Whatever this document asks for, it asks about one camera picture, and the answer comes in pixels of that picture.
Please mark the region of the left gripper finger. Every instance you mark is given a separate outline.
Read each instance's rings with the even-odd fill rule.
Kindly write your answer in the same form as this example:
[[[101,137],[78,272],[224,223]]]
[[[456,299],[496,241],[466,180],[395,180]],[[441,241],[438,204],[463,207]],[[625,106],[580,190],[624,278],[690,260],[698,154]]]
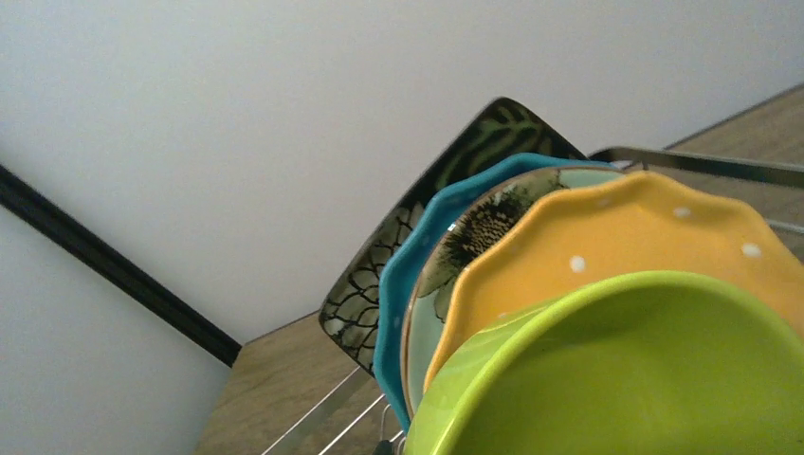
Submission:
[[[390,440],[381,440],[375,446],[372,455],[393,455],[394,444]]]

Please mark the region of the light blue floral plate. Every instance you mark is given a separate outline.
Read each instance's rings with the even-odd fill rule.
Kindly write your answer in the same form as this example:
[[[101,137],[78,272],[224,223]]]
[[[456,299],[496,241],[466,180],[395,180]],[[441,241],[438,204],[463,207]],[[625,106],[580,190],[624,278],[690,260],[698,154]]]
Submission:
[[[479,196],[439,231],[442,237],[431,249],[412,289],[401,332],[400,370],[410,417],[423,399],[425,376],[462,270],[498,243],[544,195],[599,185],[624,175],[622,170],[598,166],[561,166],[520,173]]]

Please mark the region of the yellow-green small bowl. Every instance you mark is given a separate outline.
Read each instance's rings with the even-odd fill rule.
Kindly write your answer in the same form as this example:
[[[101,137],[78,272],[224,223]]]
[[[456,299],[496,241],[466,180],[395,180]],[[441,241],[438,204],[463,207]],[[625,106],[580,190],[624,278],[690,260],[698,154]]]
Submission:
[[[803,344],[688,272],[621,275],[495,321],[449,358],[408,454],[799,454]]]

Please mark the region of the orange plate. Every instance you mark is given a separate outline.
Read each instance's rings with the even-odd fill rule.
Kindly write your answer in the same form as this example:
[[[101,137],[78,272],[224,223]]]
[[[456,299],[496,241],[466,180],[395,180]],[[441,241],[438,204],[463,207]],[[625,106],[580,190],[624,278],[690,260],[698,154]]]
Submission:
[[[803,266],[750,205],[653,172],[540,198],[460,273],[425,376],[497,319],[588,284],[680,270],[730,282],[803,329]]]

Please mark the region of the metal wire dish rack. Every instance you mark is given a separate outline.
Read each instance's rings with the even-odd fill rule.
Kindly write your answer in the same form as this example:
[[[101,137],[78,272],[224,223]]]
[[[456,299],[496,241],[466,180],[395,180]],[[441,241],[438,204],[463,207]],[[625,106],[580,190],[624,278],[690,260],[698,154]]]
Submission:
[[[410,186],[402,198],[393,206],[388,216],[396,215],[400,209],[413,212],[418,206],[424,207],[435,194],[449,184],[457,183],[460,189],[467,186],[466,181],[500,178],[504,173],[512,173],[525,166],[537,164],[565,164],[572,157],[565,155],[553,157],[541,154],[513,154],[490,152],[482,156],[489,165],[480,171],[470,171],[468,162],[475,153],[459,152],[452,148],[446,150],[433,161]],[[616,161],[629,161],[644,166],[656,165],[680,171],[728,177],[744,181],[759,182],[775,186],[801,190],[803,188],[803,166],[788,163],[771,163],[744,158],[718,157],[667,150],[648,150],[629,147],[614,147],[597,151],[585,162],[604,164]],[[359,360],[361,354],[372,354],[371,348],[358,348],[340,341],[340,335],[332,336],[338,347],[352,358],[356,367],[341,380],[317,405],[309,410],[288,429],[276,442],[268,446],[264,454],[290,454],[302,440],[348,400],[363,383],[374,374],[369,364]]]

